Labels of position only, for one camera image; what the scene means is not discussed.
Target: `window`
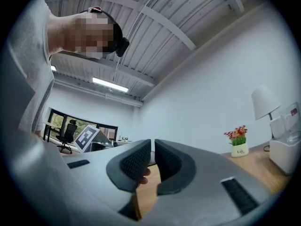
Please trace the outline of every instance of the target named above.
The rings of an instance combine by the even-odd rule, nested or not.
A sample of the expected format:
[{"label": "window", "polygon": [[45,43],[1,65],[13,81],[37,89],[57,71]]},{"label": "window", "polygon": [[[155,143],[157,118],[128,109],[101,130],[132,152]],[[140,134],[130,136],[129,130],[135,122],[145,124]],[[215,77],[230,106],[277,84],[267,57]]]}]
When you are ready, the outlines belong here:
[{"label": "window", "polygon": [[107,138],[109,139],[111,138],[114,141],[116,141],[118,127],[108,126],[108,125],[91,122],[91,121],[84,121],[53,109],[51,110],[48,121],[56,126],[59,126],[61,129],[59,130],[59,129],[51,128],[50,137],[57,140],[56,136],[59,135],[64,136],[64,133],[67,130],[67,125],[69,124],[70,120],[75,120],[77,125],[77,129],[73,135],[74,139],[78,137],[78,135],[84,130],[84,128],[86,128],[87,125],[91,125],[100,129],[103,132],[103,134],[106,135]]}]

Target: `office chair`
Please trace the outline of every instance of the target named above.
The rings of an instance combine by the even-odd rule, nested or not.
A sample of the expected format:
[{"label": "office chair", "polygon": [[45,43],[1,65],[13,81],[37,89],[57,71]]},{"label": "office chair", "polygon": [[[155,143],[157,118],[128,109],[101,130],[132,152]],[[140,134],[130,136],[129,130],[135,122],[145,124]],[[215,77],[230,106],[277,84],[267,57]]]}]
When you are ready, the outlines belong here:
[{"label": "office chair", "polygon": [[76,121],[75,120],[70,120],[70,123],[67,126],[67,130],[64,134],[64,136],[56,136],[57,139],[59,139],[63,145],[58,145],[57,147],[61,148],[61,152],[63,149],[67,149],[70,151],[70,154],[72,154],[72,150],[69,147],[66,146],[66,144],[68,145],[68,143],[71,143],[72,141],[74,141],[73,139],[73,135],[75,133],[77,129],[77,125],[76,125]]}]

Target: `white wall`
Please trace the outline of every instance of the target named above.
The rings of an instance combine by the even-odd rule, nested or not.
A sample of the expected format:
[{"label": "white wall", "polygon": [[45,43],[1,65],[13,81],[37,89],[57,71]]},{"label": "white wall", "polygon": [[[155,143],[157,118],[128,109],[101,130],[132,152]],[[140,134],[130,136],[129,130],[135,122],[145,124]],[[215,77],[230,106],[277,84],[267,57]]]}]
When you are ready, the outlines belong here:
[{"label": "white wall", "polygon": [[212,152],[231,150],[224,132],[246,125],[250,147],[271,138],[269,117],[254,119],[252,92],[266,84],[279,111],[301,102],[301,61],[271,8],[248,17],[165,81],[139,112],[135,139],[166,139]]},{"label": "white wall", "polygon": [[50,108],[86,121],[117,126],[117,139],[119,136],[132,139],[134,108],[130,105],[55,84],[43,113],[45,121],[49,118]]}]

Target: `vr headset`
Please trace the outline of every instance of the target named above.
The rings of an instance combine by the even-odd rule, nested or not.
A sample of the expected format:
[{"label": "vr headset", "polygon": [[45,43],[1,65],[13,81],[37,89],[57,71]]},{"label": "vr headset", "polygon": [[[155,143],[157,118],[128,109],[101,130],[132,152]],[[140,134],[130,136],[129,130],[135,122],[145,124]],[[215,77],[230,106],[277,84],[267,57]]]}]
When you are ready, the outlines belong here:
[{"label": "vr headset", "polygon": [[128,46],[130,45],[130,42],[122,36],[122,30],[121,30],[119,24],[115,21],[115,19],[110,14],[103,11],[101,8],[99,8],[99,9],[90,8],[90,11],[91,11],[91,13],[104,13],[113,22],[114,26],[117,26],[117,29],[120,30],[121,36],[118,37],[117,40],[115,40],[116,37],[114,36],[114,41],[113,41],[112,46],[108,47],[107,48],[108,50],[104,53],[110,54],[110,53],[116,52],[118,57],[122,57],[123,54],[125,53],[126,49],[128,48]]}]

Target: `ceiling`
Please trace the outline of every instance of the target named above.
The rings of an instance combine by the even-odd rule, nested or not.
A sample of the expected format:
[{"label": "ceiling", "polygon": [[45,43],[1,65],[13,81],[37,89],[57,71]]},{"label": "ceiling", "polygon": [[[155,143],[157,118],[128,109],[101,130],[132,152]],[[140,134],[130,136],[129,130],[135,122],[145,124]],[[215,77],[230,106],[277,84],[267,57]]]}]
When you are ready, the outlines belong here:
[{"label": "ceiling", "polygon": [[[116,66],[116,53],[102,58],[62,52],[52,57],[57,83],[76,85],[141,101],[172,70],[214,35],[217,24],[231,22],[263,0],[45,0],[55,16],[100,6],[120,25],[130,46]],[[118,92],[94,85],[92,78],[129,88]]]}]

